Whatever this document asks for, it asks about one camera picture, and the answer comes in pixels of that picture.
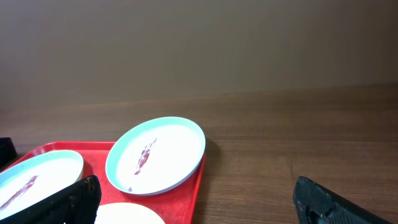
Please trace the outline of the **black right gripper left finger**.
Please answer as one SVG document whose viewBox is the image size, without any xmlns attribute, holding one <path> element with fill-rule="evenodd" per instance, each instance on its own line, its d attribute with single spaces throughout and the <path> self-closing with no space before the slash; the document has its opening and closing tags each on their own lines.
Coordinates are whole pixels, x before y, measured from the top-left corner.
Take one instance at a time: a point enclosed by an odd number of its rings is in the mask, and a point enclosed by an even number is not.
<svg viewBox="0 0 398 224">
<path fill-rule="evenodd" d="M 101 201 L 101 185 L 96 175 L 1 220 L 1 224 L 94 224 Z"/>
</svg>

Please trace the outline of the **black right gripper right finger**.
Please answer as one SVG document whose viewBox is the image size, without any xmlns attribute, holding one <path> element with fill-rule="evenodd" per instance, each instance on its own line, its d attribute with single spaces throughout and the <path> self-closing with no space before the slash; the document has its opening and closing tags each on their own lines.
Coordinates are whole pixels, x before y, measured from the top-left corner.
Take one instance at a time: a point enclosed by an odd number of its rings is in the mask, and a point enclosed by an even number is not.
<svg viewBox="0 0 398 224">
<path fill-rule="evenodd" d="M 296 181 L 293 201 L 300 224 L 391 224 L 304 176 Z"/>
</svg>

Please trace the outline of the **mint plate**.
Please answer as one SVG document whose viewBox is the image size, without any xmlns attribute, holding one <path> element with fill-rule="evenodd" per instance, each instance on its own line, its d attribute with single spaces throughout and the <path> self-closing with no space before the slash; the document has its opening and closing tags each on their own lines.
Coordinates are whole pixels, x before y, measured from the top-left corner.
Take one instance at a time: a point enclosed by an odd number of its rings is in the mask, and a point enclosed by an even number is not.
<svg viewBox="0 0 398 224">
<path fill-rule="evenodd" d="M 118 202 L 100 205 L 95 224 L 165 224 L 153 210 L 136 203 Z"/>
<path fill-rule="evenodd" d="M 205 147 L 205 134 L 195 122 L 175 116 L 152 119 L 114 143 L 106 158 L 106 177 L 127 194 L 162 194 L 196 171 Z"/>
<path fill-rule="evenodd" d="M 79 181 L 82 156 L 75 151 L 50 151 L 1 172 L 1 220 Z"/>
</svg>

